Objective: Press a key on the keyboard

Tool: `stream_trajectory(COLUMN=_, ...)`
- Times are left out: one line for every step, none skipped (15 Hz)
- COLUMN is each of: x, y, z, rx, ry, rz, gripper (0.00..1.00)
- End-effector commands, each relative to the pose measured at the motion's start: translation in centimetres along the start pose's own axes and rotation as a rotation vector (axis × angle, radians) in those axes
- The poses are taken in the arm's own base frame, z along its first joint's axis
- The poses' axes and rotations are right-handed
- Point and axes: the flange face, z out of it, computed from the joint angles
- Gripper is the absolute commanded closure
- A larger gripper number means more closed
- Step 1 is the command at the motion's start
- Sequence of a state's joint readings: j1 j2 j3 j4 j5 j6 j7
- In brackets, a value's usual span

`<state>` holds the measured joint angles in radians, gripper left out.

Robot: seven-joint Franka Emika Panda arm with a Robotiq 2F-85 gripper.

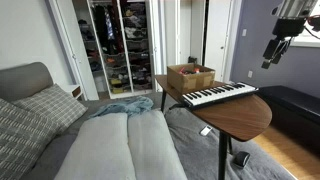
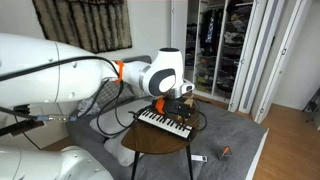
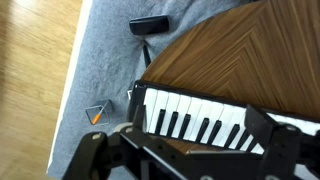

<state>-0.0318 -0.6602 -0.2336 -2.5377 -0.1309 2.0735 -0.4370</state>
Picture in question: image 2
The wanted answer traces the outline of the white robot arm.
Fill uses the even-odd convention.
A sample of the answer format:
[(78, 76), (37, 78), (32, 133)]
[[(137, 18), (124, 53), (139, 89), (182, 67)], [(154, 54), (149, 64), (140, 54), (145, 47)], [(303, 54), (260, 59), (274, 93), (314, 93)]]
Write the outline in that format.
[[(126, 82), (150, 96), (179, 98), (194, 89), (183, 78), (176, 48), (162, 48), (151, 63), (108, 60), (68, 44), (0, 34), (0, 106), (77, 101), (103, 81)], [(70, 146), (60, 152), (0, 147), (0, 180), (113, 180), (90, 153)]]

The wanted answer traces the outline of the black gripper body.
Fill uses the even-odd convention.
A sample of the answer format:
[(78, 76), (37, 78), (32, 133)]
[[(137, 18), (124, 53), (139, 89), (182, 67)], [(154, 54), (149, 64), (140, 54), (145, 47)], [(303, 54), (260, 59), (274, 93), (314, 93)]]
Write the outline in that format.
[(182, 98), (159, 98), (152, 102), (152, 107), (162, 115), (170, 113), (184, 118), (189, 118), (195, 112), (193, 108), (182, 102)]

